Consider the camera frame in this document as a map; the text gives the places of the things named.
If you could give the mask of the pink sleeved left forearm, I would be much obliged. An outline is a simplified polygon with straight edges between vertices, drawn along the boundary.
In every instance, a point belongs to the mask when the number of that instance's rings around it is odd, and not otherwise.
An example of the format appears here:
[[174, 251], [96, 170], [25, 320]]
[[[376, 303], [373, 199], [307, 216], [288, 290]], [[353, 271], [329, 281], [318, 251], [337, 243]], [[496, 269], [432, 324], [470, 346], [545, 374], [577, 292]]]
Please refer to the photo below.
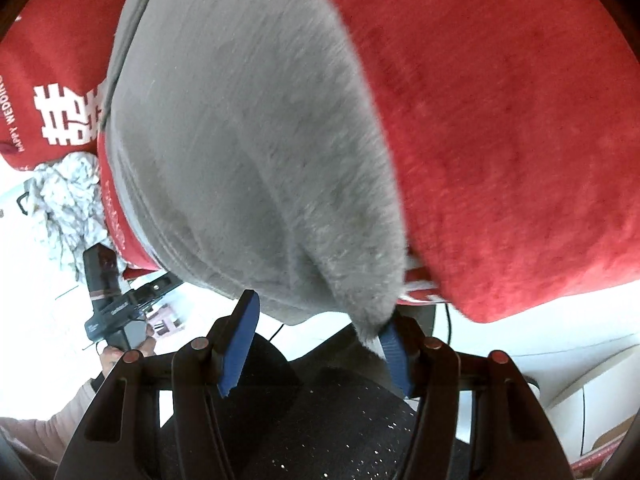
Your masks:
[[1, 435], [9, 444], [16, 444], [17, 451], [57, 464], [95, 396], [94, 380], [89, 379], [73, 399], [49, 419], [2, 417]]

